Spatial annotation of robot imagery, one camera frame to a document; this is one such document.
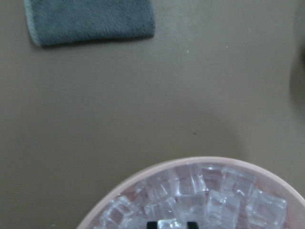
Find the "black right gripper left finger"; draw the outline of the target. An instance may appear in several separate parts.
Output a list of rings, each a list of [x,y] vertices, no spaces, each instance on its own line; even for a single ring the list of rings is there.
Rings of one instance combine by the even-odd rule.
[[[157,222],[156,221],[147,222],[146,229],[157,229]]]

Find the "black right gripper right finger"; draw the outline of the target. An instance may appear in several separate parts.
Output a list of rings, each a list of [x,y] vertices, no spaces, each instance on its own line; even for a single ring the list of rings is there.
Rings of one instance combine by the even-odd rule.
[[[194,221],[188,221],[187,229],[199,229],[198,223]]]

